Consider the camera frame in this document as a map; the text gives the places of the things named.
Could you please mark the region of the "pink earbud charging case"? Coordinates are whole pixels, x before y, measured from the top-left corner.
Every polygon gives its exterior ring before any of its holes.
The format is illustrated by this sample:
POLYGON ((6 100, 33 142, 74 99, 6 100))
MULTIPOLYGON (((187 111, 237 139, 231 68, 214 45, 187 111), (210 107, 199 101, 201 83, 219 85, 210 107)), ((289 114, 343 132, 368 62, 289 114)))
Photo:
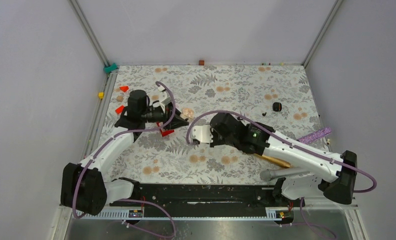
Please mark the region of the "pink earbud charging case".
POLYGON ((192 108, 184 107, 181 109, 180 117, 189 121, 195 118, 195 112, 192 108))

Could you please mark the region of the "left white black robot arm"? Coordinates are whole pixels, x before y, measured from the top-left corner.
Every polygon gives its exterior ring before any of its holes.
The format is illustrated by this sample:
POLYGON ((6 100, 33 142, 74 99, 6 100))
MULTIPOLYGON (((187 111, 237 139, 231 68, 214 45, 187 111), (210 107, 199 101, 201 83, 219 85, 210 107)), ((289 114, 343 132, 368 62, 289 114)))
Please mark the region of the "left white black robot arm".
POLYGON ((140 202, 141 192, 133 180, 105 181, 103 175, 141 133, 188 126, 176 108, 173 93, 162 85, 158 90, 159 98, 154 102, 144 90, 132 91, 110 137, 79 163, 68 163, 64 167, 60 203, 71 208, 76 218, 79 218, 77 211, 96 216, 106 205, 121 199, 130 206, 140 202), (147 123, 157 126, 147 129, 147 123))

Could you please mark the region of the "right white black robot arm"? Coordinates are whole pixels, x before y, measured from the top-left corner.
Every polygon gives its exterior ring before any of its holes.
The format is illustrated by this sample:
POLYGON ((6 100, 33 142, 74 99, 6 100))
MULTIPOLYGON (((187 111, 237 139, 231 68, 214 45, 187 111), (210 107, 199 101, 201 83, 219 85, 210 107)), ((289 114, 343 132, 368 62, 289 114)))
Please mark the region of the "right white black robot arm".
POLYGON ((349 150, 334 153, 291 139, 260 122, 244 124, 230 113, 217 113, 210 121, 212 147, 229 145, 246 154, 284 160, 320 178, 317 188, 338 204, 352 202, 357 173, 342 164, 357 166, 357 155, 349 150))

